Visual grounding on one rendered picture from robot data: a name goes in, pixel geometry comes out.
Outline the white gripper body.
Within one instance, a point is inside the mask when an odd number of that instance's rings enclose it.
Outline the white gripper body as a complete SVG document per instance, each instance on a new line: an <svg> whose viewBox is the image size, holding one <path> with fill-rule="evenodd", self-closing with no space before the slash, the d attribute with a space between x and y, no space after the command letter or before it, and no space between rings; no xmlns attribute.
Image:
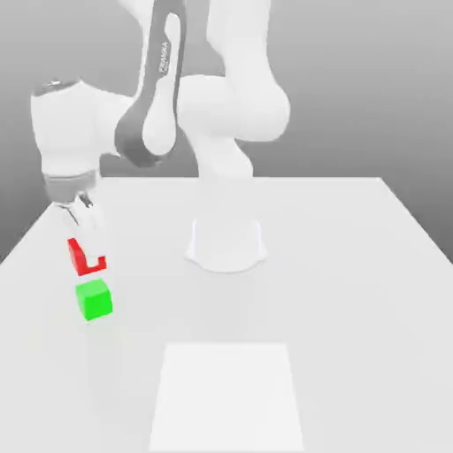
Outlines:
<svg viewBox="0 0 453 453"><path fill-rule="evenodd" d="M104 223L93 202L72 202L62 205L63 219L72 237L88 258L106 254Z"/></svg>

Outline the small red cube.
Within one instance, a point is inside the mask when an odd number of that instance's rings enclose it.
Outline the small red cube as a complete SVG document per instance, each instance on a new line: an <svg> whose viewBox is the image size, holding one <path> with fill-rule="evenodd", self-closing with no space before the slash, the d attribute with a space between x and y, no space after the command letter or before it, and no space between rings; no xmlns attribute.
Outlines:
<svg viewBox="0 0 453 453"><path fill-rule="evenodd" d="M89 265L83 249L75 238L69 238L67 240L67 244L73 267L79 276L84 276L107 269L105 256L98 257L94 265Z"/></svg>

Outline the small green cube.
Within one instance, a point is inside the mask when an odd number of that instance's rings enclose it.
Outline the small green cube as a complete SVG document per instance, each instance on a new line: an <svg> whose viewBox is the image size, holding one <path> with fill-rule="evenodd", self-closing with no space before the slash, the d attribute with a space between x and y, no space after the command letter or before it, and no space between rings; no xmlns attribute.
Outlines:
<svg viewBox="0 0 453 453"><path fill-rule="evenodd" d="M90 321L112 313L111 292L103 279L79 284L75 291L85 320Z"/></svg>

